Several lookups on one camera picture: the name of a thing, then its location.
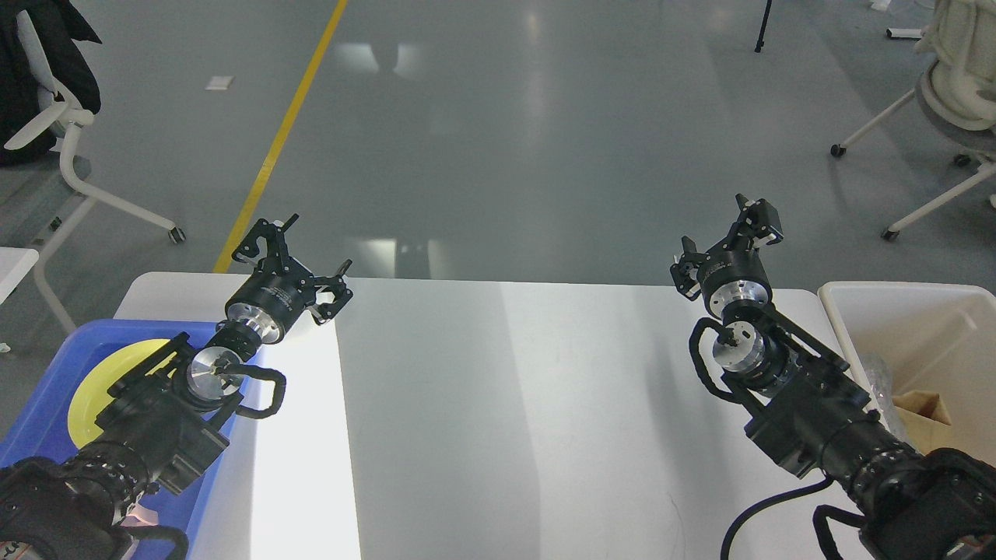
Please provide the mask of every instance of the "silver motor joint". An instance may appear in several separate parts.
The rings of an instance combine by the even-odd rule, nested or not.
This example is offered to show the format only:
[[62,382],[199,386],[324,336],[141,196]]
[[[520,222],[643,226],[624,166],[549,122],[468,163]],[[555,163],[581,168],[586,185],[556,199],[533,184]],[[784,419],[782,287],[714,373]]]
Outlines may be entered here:
[[786,349],[747,321],[734,321],[726,329],[729,336],[712,345],[716,363],[748,389],[769,399],[777,395],[794,373],[785,367]]
[[233,303],[226,316],[228,320],[221,323],[187,369],[190,389],[205,401],[217,401],[238,391],[244,376],[226,374],[225,369],[244,364],[260,345],[273,344],[280,337],[276,321],[254,305]]
[[734,280],[720,286],[709,297],[709,314],[722,320],[723,311],[732,303],[753,301],[764,305],[771,301],[768,289],[753,280]]

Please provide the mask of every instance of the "white chair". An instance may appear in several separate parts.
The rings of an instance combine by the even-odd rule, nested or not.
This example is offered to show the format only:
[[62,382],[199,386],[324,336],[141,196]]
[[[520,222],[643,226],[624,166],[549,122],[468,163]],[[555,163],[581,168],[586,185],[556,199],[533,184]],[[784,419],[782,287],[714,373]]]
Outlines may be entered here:
[[996,174],[996,2],[937,0],[933,20],[923,30],[916,49],[936,52],[936,62],[912,90],[847,140],[834,144],[831,155],[842,157],[868,131],[916,97],[930,123],[967,152],[954,162],[961,166],[975,160],[979,167],[971,177],[889,225],[881,233],[888,241],[907,225]]
[[62,137],[63,144],[59,153],[59,170],[66,184],[84,197],[83,202],[77,206],[69,217],[63,220],[62,225],[42,248],[33,271],[35,284],[38,286],[38,290],[41,292],[45,302],[52,309],[63,329],[67,333],[72,333],[76,330],[76,324],[46,280],[45,264],[55,254],[66,238],[69,237],[73,229],[80,224],[87,212],[94,207],[94,204],[98,201],[103,202],[162,227],[168,232],[169,239],[173,243],[183,242],[185,236],[183,230],[176,227],[176,224],[172,221],[101,190],[77,176],[76,170],[73,168],[73,158],[76,156],[77,145],[83,127],[91,125],[94,122],[94,114],[83,109],[79,100],[73,95],[73,92],[69,91],[53,75],[38,32],[35,30],[31,17],[26,11],[20,12],[17,15],[17,32],[18,39],[24,48],[31,66],[31,74],[39,85],[39,105],[42,111],[4,143],[4,147],[7,149],[24,147],[31,140],[43,134],[45,130],[50,130],[56,136]]

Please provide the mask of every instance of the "yellow plate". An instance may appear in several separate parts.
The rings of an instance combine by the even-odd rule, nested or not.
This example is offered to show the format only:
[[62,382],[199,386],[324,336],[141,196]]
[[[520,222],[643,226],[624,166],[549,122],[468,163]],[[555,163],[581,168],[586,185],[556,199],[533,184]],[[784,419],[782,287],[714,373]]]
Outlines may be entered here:
[[[136,342],[107,356],[90,370],[76,389],[66,415],[69,437],[77,448],[82,448],[103,432],[96,422],[97,415],[111,403],[108,388],[167,342],[166,339]],[[159,369],[168,361],[169,358],[166,358],[152,370]]]

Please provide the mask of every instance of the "robotic arm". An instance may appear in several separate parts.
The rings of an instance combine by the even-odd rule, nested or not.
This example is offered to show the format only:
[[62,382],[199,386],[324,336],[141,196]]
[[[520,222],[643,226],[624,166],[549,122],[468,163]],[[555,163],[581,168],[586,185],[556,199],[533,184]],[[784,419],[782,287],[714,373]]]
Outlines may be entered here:
[[[260,219],[232,254],[246,262],[266,241],[266,256],[226,304],[227,318],[207,346],[195,349],[179,333],[124,374],[97,416],[104,432],[66,462],[36,456],[0,469],[0,559],[118,560],[142,539],[171,541],[168,560],[186,556],[181,530],[122,522],[144,495],[161,487],[179,494],[203,475],[228,446],[220,430],[233,414],[275,414],[286,379],[246,362],[280,342],[306,309],[321,325],[353,297],[344,279],[351,261],[332,277],[316,277],[290,256],[284,232],[297,217]],[[324,292],[334,300],[317,303]],[[246,377],[274,384],[265,410],[241,405]]]
[[[715,318],[698,321],[689,351],[706,389],[750,413],[744,429],[765,454],[800,478],[821,469],[861,511],[817,510],[824,554],[840,558],[827,528],[832,518],[859,527],[877,560],[996,559],[996,469],[956,449],[923,456],[889,433],[878,411],[865,412],[871,398],[845,375],[849,364],[772,303],[758,253],[782,240],[777,211],[742,194],[737,203],[725,238],[698,253],[683,237],[684,253],[670,267],[678,292],[689,300],[701,294]],[[728,391],[712,381],[699,352],[710,329]]]

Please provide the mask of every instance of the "white plastic bin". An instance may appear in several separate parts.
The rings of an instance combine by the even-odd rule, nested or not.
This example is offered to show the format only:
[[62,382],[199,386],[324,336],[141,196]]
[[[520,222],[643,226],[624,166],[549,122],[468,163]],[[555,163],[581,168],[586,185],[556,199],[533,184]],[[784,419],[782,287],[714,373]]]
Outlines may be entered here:
[[996,464],[996,297],[976,286],[830,282],[820,299],[860,385],[871,392],[858,355],[880,356],[894,395],[939,393],[951,446]]

